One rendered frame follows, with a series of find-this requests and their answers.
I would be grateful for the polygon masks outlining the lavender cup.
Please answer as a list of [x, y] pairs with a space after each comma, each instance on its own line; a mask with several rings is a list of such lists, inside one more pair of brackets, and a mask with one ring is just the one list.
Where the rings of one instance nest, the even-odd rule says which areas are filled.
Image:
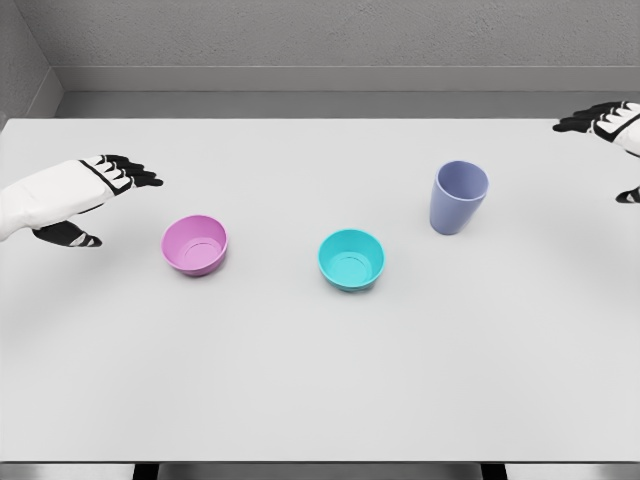
[[430, 201], [430, 224], [442, 235], [455, 235], [469, 223], [484, 201], [489, 178], [479, 166], [462, 160], [437, 171]]

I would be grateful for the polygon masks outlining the teal bowl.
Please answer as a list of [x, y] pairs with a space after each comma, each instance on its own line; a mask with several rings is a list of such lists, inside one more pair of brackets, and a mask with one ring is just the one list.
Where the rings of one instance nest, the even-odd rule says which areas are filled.
[[359, 292], [374, 286], [384, 271], [386, 253], [381, 242], [370, 233], [342, 229], [321, 242], [317, 261], [322, 276], [334, 288]]

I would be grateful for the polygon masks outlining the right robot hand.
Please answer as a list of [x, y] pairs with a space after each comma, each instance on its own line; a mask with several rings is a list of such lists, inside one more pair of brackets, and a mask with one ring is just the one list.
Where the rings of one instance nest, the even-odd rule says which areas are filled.
[[640, 103], [612, 101], [560, 119], [552, 130], [595, 136], [640, 159]]

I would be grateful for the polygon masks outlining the pink bowl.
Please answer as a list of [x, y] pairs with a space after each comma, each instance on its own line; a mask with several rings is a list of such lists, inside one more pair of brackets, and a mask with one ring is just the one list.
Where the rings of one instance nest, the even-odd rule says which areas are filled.
[[200, 277], [214, 272], [226, 258], [228, 234], [217, 219], [191, 215], [172, 223], [164, 232], [160, 250], [178, 272]]

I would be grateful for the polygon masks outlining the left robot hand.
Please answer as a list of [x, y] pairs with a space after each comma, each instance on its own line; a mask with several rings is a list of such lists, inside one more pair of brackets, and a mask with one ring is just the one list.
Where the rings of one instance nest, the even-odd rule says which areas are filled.
[[114, 154], [64, 161], [15, 183], [31, 197], [31, 226], [25, 229], [44, 242], [69, 248], [102, 245], [98, 237], [72, 223], [71, 217], [95, 210], [132, 189], [163, 185], [142, 164]]

